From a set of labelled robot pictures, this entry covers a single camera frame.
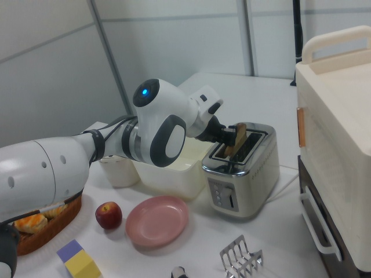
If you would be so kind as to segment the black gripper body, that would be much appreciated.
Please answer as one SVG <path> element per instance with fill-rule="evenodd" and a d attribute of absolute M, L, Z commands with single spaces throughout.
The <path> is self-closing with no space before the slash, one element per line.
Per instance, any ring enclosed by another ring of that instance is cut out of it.
<path fill-rule="evenodd" d="M 212 116 L 206 129 L 195 139 L 206 142 L 219 142 L 225 143 L 225 129 L 226 126 L 222 125 L 216 116 Z"/>

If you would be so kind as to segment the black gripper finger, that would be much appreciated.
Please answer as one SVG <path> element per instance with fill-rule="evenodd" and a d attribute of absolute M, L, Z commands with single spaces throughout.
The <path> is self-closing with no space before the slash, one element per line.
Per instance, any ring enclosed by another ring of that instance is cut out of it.
<path fill-rule="evenodd" d="M 220 142 L 226 146 L 233 147 L 237 138 L 237 126 L 232 125 L 221 130 Z"/>

